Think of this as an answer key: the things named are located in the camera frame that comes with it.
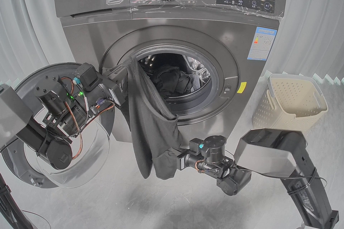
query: black cloth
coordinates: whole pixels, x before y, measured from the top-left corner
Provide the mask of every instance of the black cloth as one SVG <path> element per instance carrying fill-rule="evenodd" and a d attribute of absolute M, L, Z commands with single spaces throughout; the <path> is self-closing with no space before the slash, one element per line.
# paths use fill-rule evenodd
<path fill-rule="evenodd" d="M 177 163 L 171 148 L 179 148 L 182 143 L 178 116 L 168 110 L 135 56 L 121 66 L 128 70 L 128 98 L 120 110 L 129 122 L 140 172 L 148 178 L 153 164 L 158 178 L 174 177 Z"/>
<path fill-rule="evenodd" d="M 163 99 L 191 93 L 191 78 L 178 67 L 164 65 L 150 79 Z"/>

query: beige plastic basket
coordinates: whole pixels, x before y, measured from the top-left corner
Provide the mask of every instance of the beige plastic basket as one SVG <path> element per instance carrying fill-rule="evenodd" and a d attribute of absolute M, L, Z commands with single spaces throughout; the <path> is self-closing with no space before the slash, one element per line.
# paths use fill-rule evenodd
<path fill-rule="evenodd" d="M 327 111 L 327 102 L 312 78 L 272 74 L 252 123 L 254 128 L 307 131 Z"/>

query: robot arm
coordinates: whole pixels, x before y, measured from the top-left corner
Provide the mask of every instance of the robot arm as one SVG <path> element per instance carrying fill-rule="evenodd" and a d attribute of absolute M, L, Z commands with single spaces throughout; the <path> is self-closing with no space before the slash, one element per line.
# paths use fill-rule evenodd
<path fill-rule="evenodd" d="M 126 68 L 115 67 L 100 74 L 84 63 L 74 72 L 74 80 L 69 79 L 75 84 L 72 91 L 63 84 L 63 77 L 46 75 L 34 90 L 47 109 L 45 128 L 36 122 L 32 111 L 11 87 L 0 85 L 0 147 L 17 136 L 55 169 L 67 168 L 72 160 L 69 137 L 82 132 L 87 121 L 106 111 L 109 104 L 125 102 L 123 80 L 127 73 Z M 78 130 L 76 124 L 83 126 Z M 339 219 L 338 211 L 331 209 L 302 133 L 251 130 L 240 139 L 234 160 L 225 156 L 225 144 L 226 138 L 222 136 L 191 140 L 188 150 L 175 149 L 178 169 L 192 167 L 215 178 L 217 186 L 229 196 L 247 185 L 252 171 L 280 178 L 307 226 L 333 229 Z M 14 228 L 35 228 L 16 206 L 1 175 L 0 188 L 0 211 L 8 222 Z"/>
<path fill-rule="evenodd" d="M 216 178 L 217 186 L 229 196 L 236 195 L 250 181 L 252 171 L 279 178 L 306 226 L 334 228 L 338 211 L 330 206 L 301 132 L 251 130 L 240 139 L 235 160 L 225 156 L 225 143 L 221 136 L 191 140 L 190 149 L 177 157 L 178 169 L 193 167 Z"/>

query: front-loading washing machine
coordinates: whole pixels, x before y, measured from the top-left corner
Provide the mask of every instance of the front-loading washing machine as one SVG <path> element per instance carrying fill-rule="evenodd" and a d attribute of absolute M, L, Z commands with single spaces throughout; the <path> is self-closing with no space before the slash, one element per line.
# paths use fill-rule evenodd
<path fill-rule="evenodd" d="M 286 0 L 55 0 L 76 62 L 100 70 L 135 54 L 149 74 L 161 65 L 193 75 L 192 92 L 166 99 L 184 143 L 228 137 L 262 73 Z M 113 134 L 131 141 L 116 110 Z"/>

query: basket handle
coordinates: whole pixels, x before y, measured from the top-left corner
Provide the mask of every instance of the basket handle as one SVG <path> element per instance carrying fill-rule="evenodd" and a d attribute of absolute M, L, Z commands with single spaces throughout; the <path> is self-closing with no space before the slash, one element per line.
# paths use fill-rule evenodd
<path fill-rule="evenodd" d="M 266 96 L 267 96 L 267 98 L 268 98 L 268 100 L 269 100 L 271 109 L 274 111 L 274 110 L 275 110 L 275 105 L 273 104 L 273 100 L 272 100 L 272 98 L 271 98 L 269 89 L 266 90 Z"/>
<path fill-rule="evenodd" d="M 314 92 L 314 93 L 313 93 L 313 96 L 314 96 L 314 98 L 315 98 L 315 100 L 316 100 L 316 103 L 318 104 L 318 107 L 321 108 L 320 100 L 319 100 L 319 98 L 318 98 L 318 97 L 320 97 L 321 95 L 318 94 L 318 93 L 316 93 L 316 92 Z"/>

